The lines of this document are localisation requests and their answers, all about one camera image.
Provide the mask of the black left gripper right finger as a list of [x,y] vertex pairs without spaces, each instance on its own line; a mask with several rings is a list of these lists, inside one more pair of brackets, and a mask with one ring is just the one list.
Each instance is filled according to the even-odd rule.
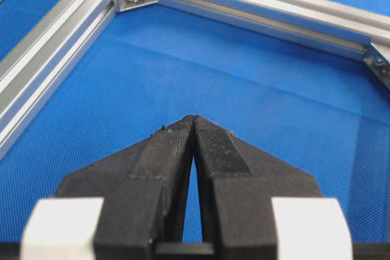
[[276,259],[272,197],[321,197],[308,173],[195,116],[194,160],[205,242],[218,259]]

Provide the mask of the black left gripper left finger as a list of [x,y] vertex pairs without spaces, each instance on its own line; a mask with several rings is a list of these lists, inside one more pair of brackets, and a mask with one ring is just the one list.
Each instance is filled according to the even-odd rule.
[[193,162],[193,116],[68,174],[55,196],[102,197],[97,259],[152,259],[156,242],[182,240]]

